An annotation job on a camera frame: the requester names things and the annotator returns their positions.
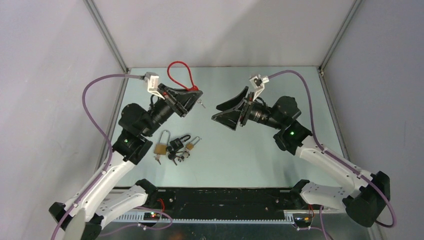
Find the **black-headed keys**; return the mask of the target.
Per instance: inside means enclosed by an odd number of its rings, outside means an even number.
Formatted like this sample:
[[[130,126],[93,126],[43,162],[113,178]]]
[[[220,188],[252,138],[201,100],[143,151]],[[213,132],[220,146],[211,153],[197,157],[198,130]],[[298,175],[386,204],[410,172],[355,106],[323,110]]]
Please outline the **black-headed keys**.
[[[168,153],[167,157],[169,160],[171,160],[176,166],[176,158],[177,158],[177,152],[180,150],[181,148],[177,147],[177,148],[173,148],[172,146],[167,146],[166,151]]]

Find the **black Kaijing padlock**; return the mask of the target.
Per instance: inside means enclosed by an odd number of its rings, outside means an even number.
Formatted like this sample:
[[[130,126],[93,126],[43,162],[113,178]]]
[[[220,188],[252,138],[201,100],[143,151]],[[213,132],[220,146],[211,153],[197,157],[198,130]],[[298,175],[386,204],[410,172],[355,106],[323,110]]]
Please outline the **black Kaijing padlock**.
[[[184,143],[191,138],[190,134],[177,137],[169,142],[169,147],[172,151],[178,151],[184,147]]]

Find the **red cable lock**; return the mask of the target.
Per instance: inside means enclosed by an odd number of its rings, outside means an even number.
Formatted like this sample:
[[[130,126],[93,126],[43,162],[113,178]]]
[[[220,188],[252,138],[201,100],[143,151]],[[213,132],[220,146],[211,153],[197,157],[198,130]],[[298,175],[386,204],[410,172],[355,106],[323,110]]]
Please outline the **red cable lock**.
[[[187,63],[181,60],[172,61],[166,69],[168,78],[179,87],[187,91],[198,91],[192,71]]]

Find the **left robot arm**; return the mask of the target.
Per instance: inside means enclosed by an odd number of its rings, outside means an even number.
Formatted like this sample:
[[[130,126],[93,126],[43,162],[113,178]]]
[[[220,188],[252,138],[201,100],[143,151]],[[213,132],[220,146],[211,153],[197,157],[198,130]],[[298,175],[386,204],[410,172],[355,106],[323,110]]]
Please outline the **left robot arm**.
[[[88,182],[66,202],[55,202],[49,213],[56,220],[51,235],[59,230],[72,239],[94,240],[104,228],[131,209],[153,208],[158,202],[156,187],[142,179],[120,196],[107,199],[116,184],[145,157],[153,143],[150,137],[172,116],[183,118],[203,95],[197,87],[172,88],[159,84],[153,91],[157,101],[150,108],[127,104],[118,125],[121,132],[115,142],[107,140],[108,154]]]

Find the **red lock small key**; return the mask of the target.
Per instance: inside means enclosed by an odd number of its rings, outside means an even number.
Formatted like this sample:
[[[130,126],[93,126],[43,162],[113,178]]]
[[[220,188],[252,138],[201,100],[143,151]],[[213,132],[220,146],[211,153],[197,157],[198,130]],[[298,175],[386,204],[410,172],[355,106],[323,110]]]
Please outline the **red lock small key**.
[[[205,105],[203,104],[203,102],[202,102],[202,100],[201,100],[201,99],[199,99],[199,100],[197,101],[197,103],[198,103],[198,104],[200,104],[200,105],[201,105],[204,109],[206,108],[206,107],[205,107]]]

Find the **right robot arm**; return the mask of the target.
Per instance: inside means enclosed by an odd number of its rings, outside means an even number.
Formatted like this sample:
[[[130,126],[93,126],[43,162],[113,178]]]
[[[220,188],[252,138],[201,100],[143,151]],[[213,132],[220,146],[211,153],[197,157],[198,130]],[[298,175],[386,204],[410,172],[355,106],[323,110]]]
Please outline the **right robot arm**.
[[[370,228],[377,223],[390,201],[390,178],[382,171],[369,172],[354,165],[324,144],[311,130],[297,121],[301,114],[295,98],[280,97],[269,107],[254,100],[254,93],[245,87],[236,97],[216,106],[219,111],[211,119],[231,130],[253,121],[277,129],[273,139],[282,151],[287,151],[323,169],[338,187],[300,180],[293,188],[291,204],[297,209],[321,205],[343,211],[357,224]]]

